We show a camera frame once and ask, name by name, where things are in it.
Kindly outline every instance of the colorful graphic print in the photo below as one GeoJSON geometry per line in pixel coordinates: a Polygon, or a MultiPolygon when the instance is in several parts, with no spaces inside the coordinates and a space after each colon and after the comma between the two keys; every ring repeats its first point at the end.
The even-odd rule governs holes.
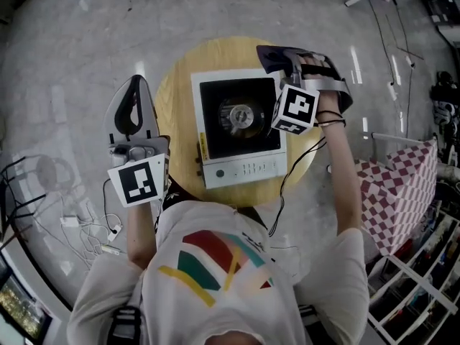
{"type": "MultiPolygon", "coordinates": [[[[261,244],[255,243],[246,234],[244,237],[258,252],[263,250],[261,244]]],[[[228,291],[235,274],[247,262],[251,262],[254,266],[255,279],[267,274],[264,269],[258,272],[260,271],[259,268],[265,265],[264,260],[236,235],[202,230],[184,236],[182,242],[198,247],[205,252],[226,273],[225,280],[223,282],[220,280],[221,283],[219,283],[219,279],[197,257],[184,250],[179,252],[177,269],[161,266],[158,270],[187,285],[208,307],[212,307],[216,302],[208,290],[213,292],[228,291]]],[[[259,285],[257,286],[259,289],[272,287],[272,278],[268,278],[262,286],[259,285]]]]}

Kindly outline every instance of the sleeve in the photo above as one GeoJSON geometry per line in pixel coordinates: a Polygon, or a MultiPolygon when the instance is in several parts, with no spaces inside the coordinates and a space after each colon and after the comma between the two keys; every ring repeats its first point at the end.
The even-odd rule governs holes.
{"type": "Polygon", "coordinates": [[[338,235],[294,290],[297,302],[315,308],[337,343],[358,344],[369,310],[362,232],[347,229],[338,235]]]}
{"type": "Polygon", "coordinates": [[[70,345],[105,344],[103,338],[113,312],[131,299],[142,270],[104,254],[94,260],[70,315],[67,338],[70,345]]]}

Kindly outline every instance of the white cable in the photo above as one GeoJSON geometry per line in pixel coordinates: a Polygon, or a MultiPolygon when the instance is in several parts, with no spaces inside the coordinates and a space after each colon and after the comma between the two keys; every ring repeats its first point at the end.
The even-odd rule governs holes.
{"type": "Polygon", "coordinates": [[[74,250],[74,248],[70,245],[70,244],[66,244],[64,243],[62,240],[60,240],[59,238],[57,238],[55,235],[51,234],[50,231],[48,229],[46,229],[40,222],[38,222],[38,220],[35,218],[35,216],[32,217],[35,222],[37,223],[38,226],[40,226],[43,230],[45,230],[47,232],[48,235],[50,235],[54,240],[57,240],[58,242],[60,242],[64,247],[70,249],[79,259],[81,259],[83,261],[83,263],[86,264],[84,258],[82,258],[82,256],[80,255],[80,253],[76,252],[74,250]]]}
{"type": "MultiPolygon", "coordinates": [[[[59,193],[59,195],[60,195],[60,200],[61,200],[61,217],[64,217],[64,207],[65,207],[64,197],[61,193],[59,193]]],[[[93,261],[97,258],[97,256],[103,254],[102,246],[109,244],[109,229],[104,225],[97,224],[95,221],[100,221],[101,219],[107,218],[109,216],[113,216],[118,220],[120,227],[123,227],[123,224],[121,223],[121,219],[115,213],[108,213],[100,217],[93,217],[88,207],[88,203],[89,201],[86,202],[86,210],[88,212],[88,215],[90,216],[90,219],[82,220],[81,218],[76,216],[78,222],[80,223],[80,226],[78,227],[80,229],[80,231],[78,232],[78,237],[81,241],[81,244],[83,245],[82,254],[70,244],[70,241],[67,238],[67,235],[65,234],[65,231],[64,231],[64,225],[62,223],[61,223],[61,230],[63,232],[65,240],[68,243],[68,246],[70,247],[70,249],[72,249],[72,251],[78,256],[78,258],[80,258],[85,263],[86,267],[90,269],[93,264],[93,261]],[[103,244],[101,240],[99,240],[94,235],[92,235],[91,233],[92,226],[98,226],[99,228],[103,228],[105,230],[106,240],[107,240],[106,244],[103,244]],[[82,232],[86,235],[85,238],[86,238],[87,243],[85,243],[85,240],[82,237],[82,232]],[[96,244],[91,243],[90,239],[96,240],[97,243],[96,244]]]]}

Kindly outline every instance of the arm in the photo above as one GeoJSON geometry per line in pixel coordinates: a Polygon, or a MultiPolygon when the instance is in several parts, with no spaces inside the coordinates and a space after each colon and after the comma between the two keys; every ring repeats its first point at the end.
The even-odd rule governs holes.
{"type": "Polygon", "coordinates": [[[335,343],[359,344],[369,310],[360,230],[347,229],[324,247],[294,291],[299,304],[315,307],[335,343]]]}
{"type": "Polygon", "coordinates": [[[128,210],[127,253],[130,262],[145,270],[157,253],[150,203],[128,210]]]}
{"type": "MultiPolygon", "coordinates": [[[[321,94],[321,110],[339,113],[336,93],[321,94]]],[[[320,114],[318,121],[337,119],[333,114],[320,114]]],[[[331,173],[334,204],[337,213],[337,235],[341,232],[361,226],[362,202],[358,175],[354,166],[353,156],[342,123],[335,123],[323,128],[331,156],[331,173]]]]}

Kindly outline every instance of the bracelet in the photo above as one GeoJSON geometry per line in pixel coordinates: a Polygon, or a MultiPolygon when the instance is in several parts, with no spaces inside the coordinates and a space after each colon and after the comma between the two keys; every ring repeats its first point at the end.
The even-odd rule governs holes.
{"type": "Polygon", "coordinates": [[[314,124],[315,127],[324,128],[324,127],[328,127],[329,125],[332,125],[335,123],[342,123],[344,127],[346,127],[346,121],[343,118],[343,116],[335,111],[323,110],[323,111],[319,111],[316,113],[316,115],[319,115],[319,114],[333,114],[333,115],[337,115],[340,119],[321,121],[321,122],[315,123],[314,124]]]}
{"type": "Polygon", "coordinates": [[[337,123],[342,123],[342,124],[344,125],[344,127],[346,127],[345,119],[337,119],[337,120],[331,120],[331,121],[322,121],[321,123],[317,123],[317,124],[318,124],[318,127],[324,128],[324,127],[328,127],[329,125],[337,124],[337,123]]]}

